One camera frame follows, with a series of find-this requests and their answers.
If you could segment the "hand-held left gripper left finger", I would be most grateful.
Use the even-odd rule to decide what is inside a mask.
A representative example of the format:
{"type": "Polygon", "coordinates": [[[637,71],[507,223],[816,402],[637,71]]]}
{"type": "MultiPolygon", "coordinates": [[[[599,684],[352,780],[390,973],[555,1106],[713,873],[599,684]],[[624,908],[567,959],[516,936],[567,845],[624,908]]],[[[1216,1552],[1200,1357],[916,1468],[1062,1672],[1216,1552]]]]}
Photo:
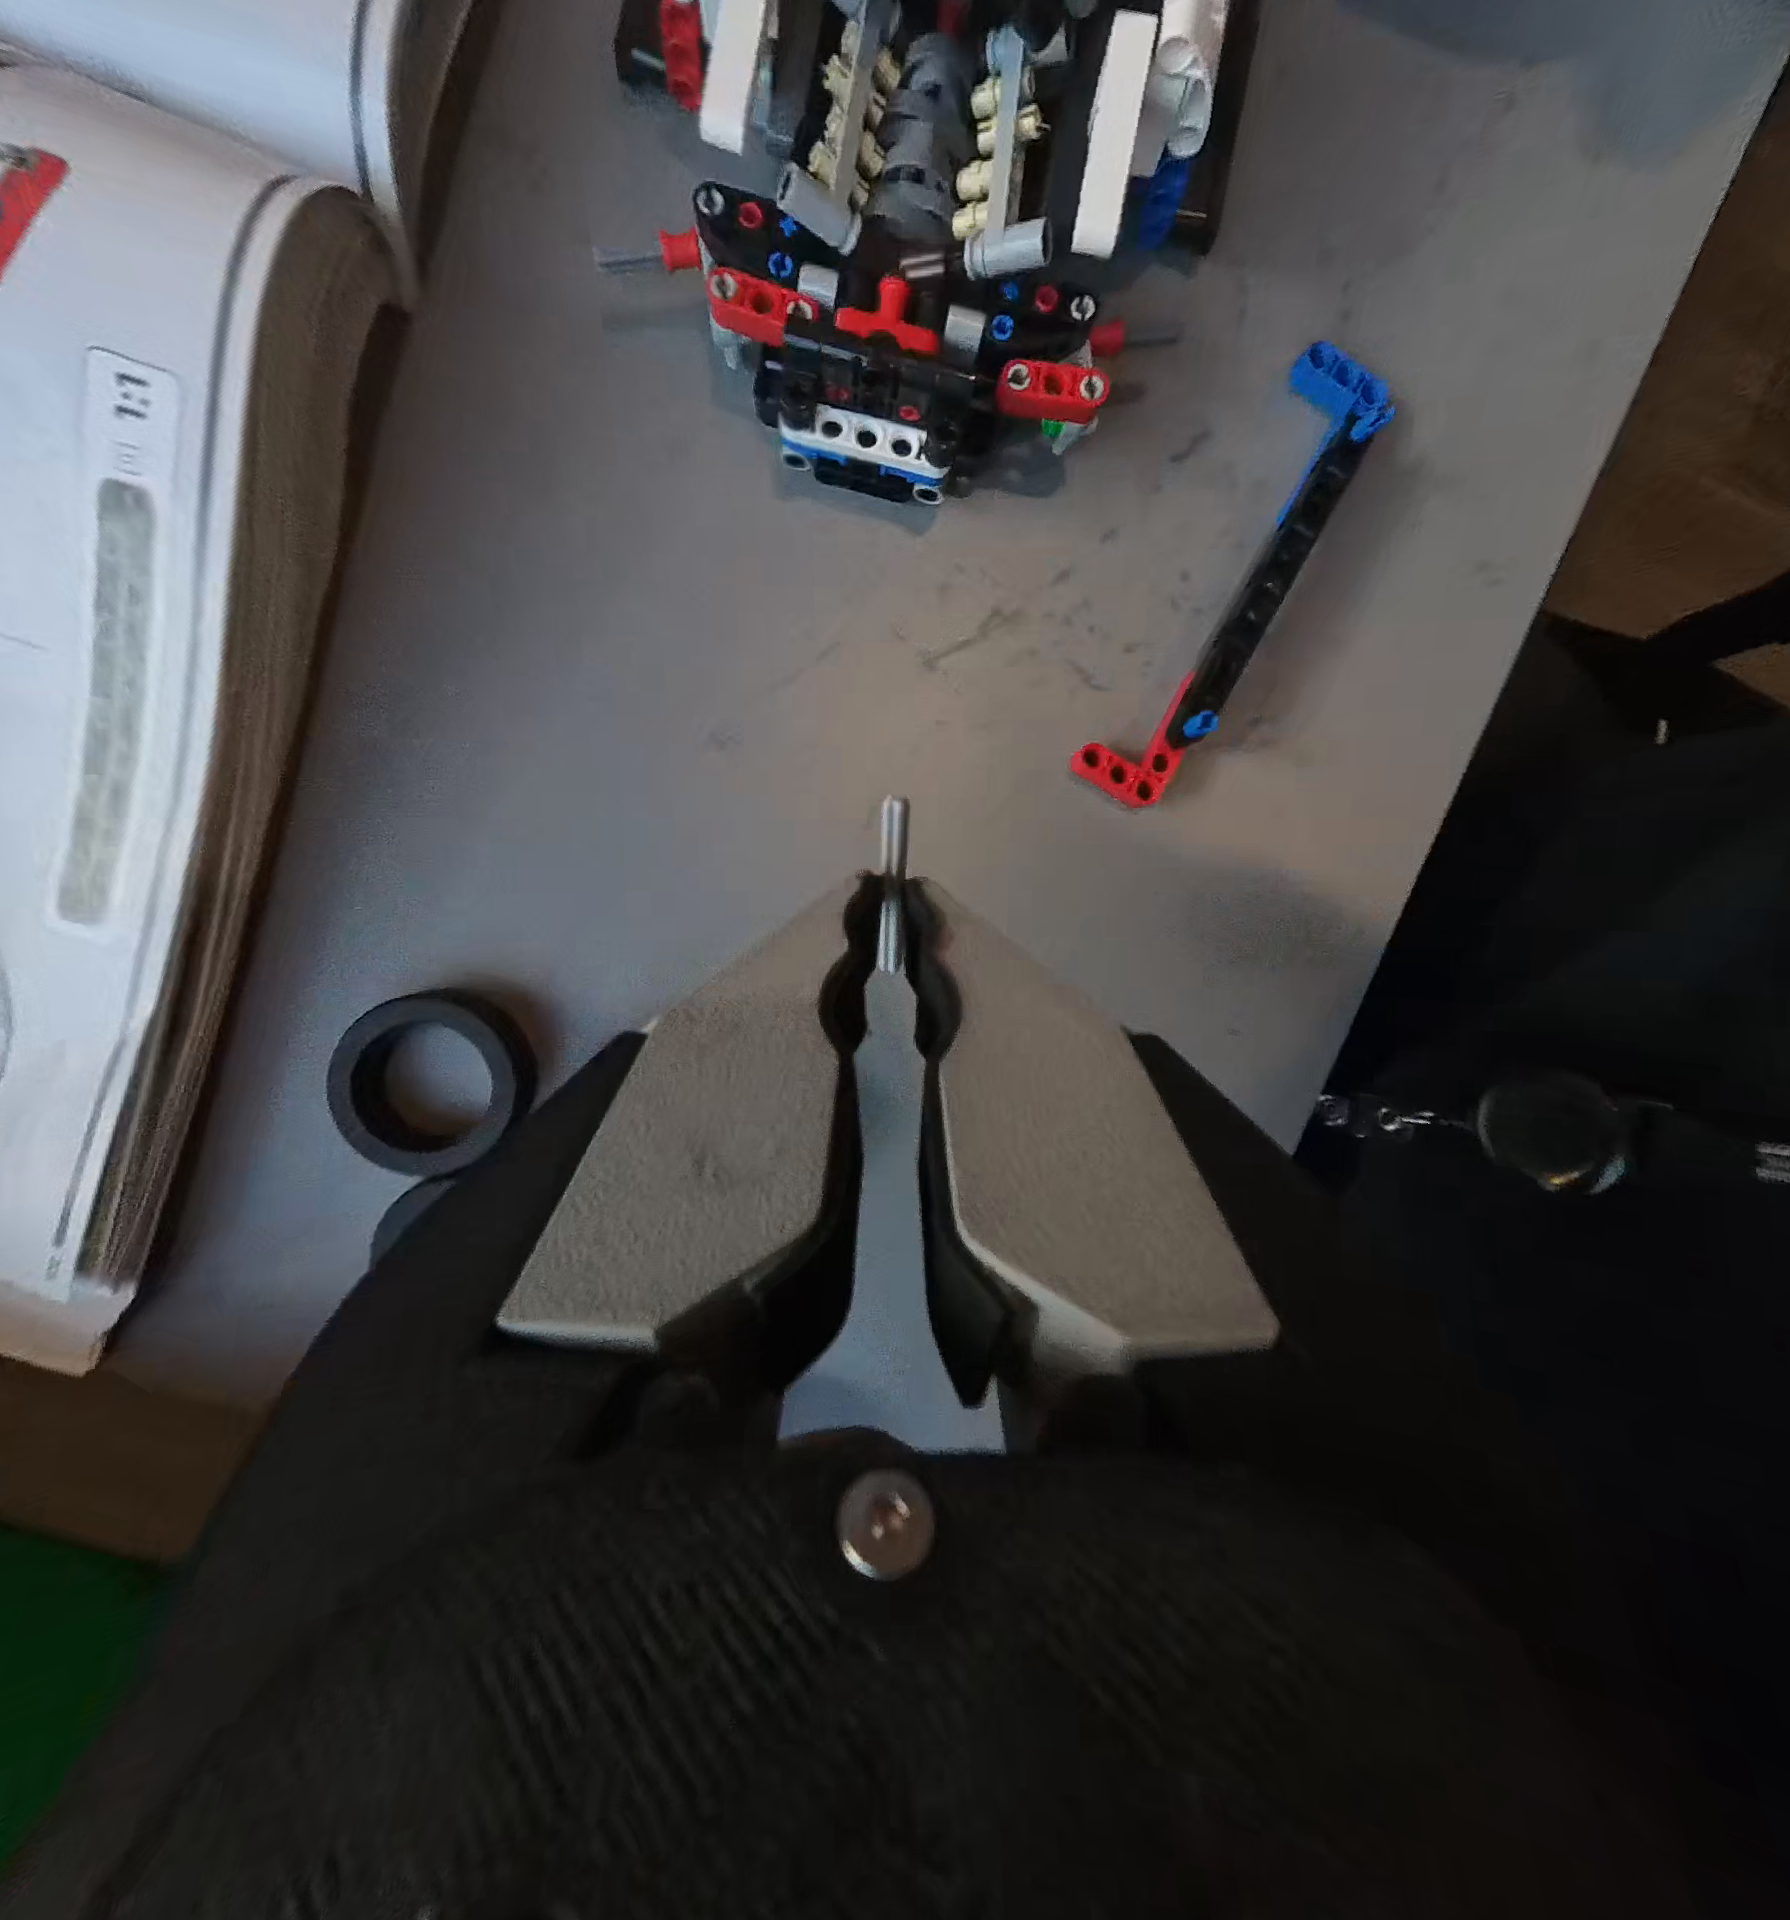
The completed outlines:
{"type": "Polygon", "coordinates": [[[654,1020],[496,1331],[780,1397],[851,1303],[874,875],[654,1020]]]}

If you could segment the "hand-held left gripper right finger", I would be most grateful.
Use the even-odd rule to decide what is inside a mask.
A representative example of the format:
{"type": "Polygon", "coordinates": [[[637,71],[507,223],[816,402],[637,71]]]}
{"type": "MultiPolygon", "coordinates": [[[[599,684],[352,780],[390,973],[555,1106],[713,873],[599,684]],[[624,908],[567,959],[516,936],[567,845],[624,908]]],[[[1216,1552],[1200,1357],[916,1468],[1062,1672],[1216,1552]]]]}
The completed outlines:
{"type": "Polygon", "coordinates": [[[963,1404],[1049,1400],[1281,1326],[1128,1032],[930,879],[905,883],[924,1024],[924,1274],[963,1404]]]}

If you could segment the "red angled brick beam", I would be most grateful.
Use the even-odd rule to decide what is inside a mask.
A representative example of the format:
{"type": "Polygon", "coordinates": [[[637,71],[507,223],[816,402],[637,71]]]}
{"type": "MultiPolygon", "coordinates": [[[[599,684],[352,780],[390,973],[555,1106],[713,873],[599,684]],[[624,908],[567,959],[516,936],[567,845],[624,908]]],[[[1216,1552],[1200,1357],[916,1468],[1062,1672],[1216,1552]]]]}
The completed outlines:
{"type": "Polygon", "coordinates": [[[1137,754],[1122,754],[1092,741],[1075,747],[1067,770],[1127,811],[1149,811],[1167,793],[1179,759],[1209,741],[1212,724],[1195,732],[1200,719],[1209,719],[1209,707],[1195,706],[1192,680],[1179,680],[1166,719],[1149,732],[1149,745],[1137,754]]]}

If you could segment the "long black brick beam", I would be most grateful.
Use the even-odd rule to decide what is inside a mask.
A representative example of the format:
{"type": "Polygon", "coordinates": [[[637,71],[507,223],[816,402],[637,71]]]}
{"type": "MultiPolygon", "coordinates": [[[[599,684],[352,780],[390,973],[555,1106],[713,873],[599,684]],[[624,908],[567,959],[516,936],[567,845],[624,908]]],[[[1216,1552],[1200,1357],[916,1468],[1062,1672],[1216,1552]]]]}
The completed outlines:
{"type": "Polygon", "coordinates": [[[1343,437],[1326,437],[1311,463],[1303,484],[1294,488],[1285,514],[1277,515],[1265,549],[1242,574],[1232,607],[1218,616],[1195,670],[1189,674],[1192,695],[1223,715],[1232,694],[1238,689],[1248,665],[1257,656],[1273,622],[1281,618],[1299,574],[1315,561],[1315,549],[1339,510],[1351,476],[1365,466],[1368,445],[1343,437]]]}

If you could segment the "blue angled brick beam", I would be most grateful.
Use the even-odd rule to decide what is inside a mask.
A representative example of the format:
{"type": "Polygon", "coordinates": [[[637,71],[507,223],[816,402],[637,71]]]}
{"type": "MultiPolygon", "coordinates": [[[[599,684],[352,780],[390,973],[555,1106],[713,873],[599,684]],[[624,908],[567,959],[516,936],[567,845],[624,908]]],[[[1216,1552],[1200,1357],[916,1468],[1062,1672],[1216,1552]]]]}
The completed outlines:
{"type": "Polygon", "coordinates": [[[1291,393],[1326,414],[1331,437],[1351,445],[1372,444],[1394,420],[1389,384],[1330,342],[1315,342],[1291,364],[1291,393]]]}

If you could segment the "green plastic bin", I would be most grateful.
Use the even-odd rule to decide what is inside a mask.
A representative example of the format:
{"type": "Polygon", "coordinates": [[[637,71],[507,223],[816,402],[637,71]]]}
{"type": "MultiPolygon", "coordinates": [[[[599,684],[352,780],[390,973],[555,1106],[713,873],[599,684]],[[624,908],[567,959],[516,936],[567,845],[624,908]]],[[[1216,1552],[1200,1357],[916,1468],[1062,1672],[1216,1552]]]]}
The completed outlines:
{"type": "Polygon", "coordinates": [[[0,1870],[125,1695],[164,1572],[0,1526],[0,1870]]]}

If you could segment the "toy brick race car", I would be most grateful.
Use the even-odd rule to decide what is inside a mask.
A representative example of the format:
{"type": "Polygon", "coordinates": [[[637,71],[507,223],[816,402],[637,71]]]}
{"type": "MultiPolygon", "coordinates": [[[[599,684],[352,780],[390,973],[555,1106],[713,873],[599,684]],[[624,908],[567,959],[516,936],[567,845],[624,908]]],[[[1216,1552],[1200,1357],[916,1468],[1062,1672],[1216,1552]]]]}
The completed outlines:
{"type": "Polygon", "coordinates": [[[774,176],[599,268],[701,278],[788,476],[941,510],[1092,437],[1132,346],[1103,299],[1216,246],[1257,14],[621,4],[618,80],[774,176]]]}

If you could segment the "black rubber toy tyre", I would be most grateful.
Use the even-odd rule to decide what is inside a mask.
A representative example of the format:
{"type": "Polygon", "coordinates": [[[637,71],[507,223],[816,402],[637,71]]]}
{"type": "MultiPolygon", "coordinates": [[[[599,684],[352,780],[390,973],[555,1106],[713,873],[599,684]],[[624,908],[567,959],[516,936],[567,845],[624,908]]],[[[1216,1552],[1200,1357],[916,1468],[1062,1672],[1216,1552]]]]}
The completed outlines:
{"type": "Polygon", "coordinates": [[[485,1162],[525,1123],[539,1091],[539,1058],[520,1020],[481,992],[404,992],[341,1032],[323,1091],[332,1125],[362,1162],[410,1180],[447,1180],[485,1162]],[[390,1099],[390,1060],[417,1028],[466,1041],[487,1076],[485,1110],[456,1133],[417,1125],[390,1099]]]}

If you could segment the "round black badge reel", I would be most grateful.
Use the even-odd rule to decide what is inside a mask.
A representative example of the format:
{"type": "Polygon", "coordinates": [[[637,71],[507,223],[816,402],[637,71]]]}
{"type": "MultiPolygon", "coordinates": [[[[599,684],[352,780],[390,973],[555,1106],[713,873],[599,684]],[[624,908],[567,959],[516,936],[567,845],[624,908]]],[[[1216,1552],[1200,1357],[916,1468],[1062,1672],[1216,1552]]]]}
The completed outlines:
{"type": "Polygon", "coordinates": [[[1486,1086],[1472,1133],[1489,1166],[1539,1193],[1608,1193],[1635,1168],[1631,1110],[1575,1073],[1520,1073],[1486,1086]]]}

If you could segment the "person's black jacket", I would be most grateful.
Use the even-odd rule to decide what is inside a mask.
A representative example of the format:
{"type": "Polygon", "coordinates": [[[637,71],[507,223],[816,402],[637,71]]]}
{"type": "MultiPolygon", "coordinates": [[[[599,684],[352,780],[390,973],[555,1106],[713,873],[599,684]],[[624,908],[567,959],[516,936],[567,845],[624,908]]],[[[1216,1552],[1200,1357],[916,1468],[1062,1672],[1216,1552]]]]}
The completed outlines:
{"type": "Polygon", "coordinates": [[[1790,1915],[1790,715],[1596,655],[1533,634],[1299,1157],[1569,1485],[1714,1905],[1790,1915]],[[1520,1073],[1631,1110],[1622,1184],[1489,1166],[1520,1073]]]}

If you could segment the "open building instruction booklet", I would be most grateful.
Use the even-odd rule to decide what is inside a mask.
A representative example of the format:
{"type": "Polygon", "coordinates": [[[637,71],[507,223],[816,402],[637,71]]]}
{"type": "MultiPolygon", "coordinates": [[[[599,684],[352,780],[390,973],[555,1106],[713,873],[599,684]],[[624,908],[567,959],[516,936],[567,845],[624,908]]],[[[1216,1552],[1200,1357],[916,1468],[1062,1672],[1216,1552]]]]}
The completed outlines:
{"type": "Polygon", "coordinates": [[[159,1241],[492,4],[0,4],[0,1357],[159,1241]]]}

